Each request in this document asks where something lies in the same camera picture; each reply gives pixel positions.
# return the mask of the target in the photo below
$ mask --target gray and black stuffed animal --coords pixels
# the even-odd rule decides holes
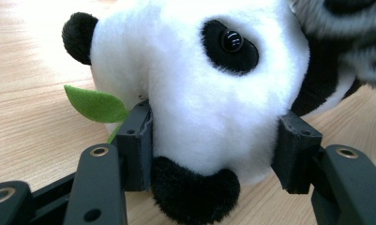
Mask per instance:
[[[376,0],[124,0],[73,14],[63,40],[97,90],[129,110],[149,99],[151,188],[178,223],[222,221],[269,174],[288,110],[376,87]]]

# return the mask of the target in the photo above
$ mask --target black ear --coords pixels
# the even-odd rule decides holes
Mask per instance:
[[[91,65],[91,42],[97,22],[92,15],[77,12],[71,15],[62,31],[66,51],[85,65]]]

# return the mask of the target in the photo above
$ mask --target light wood tabletop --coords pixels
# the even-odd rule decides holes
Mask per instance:
[[[102,124],[79,115],[65,84],[94,89],[90,68],[65,51],[61,30],[77,11],[100,17],[113,1],[0,0],[0,182],[23,180],[37,190],[75,172],[80,153],[104,143]],[[376,90],[362,87],[337,108],[306,119],[323,146],[346,144],[376,165]],[[129,224],[173,224],[150,192],[127,193]],[[221,224],[316,224],[310,195],[293,196],[275,175],[243,187]]]

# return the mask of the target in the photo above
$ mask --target wood grain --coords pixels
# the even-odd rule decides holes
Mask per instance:
[[[0,182],[23,180],[32,190],[76,170],[80,153],[103,143],[103,125],[82,118],[64,84],[94,88],[89,67],[63,48],[61,29],[71,13],[100,17],[113,1],[0,0]],[[323,146],[347,144],[376,165],[376,90],[361,88],[337,108],[306,118]],[[174,224],[150,192],[127,193],[129,224]],[[222,224],[315,224],[310,196],[284,192],[274,175],[244,187],[239,206]]]

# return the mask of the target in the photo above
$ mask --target stuffed animal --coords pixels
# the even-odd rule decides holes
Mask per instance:
[[[240,185],[271,171],[282,115],[332,108],[361,82],[376,87],[376,24],[353,31],[376,1],[347,2],[124,0],[101,19],[73,14],[63,40],[97,90],[127,110],[149,99],[159,208],[178,223],[214,223]]]

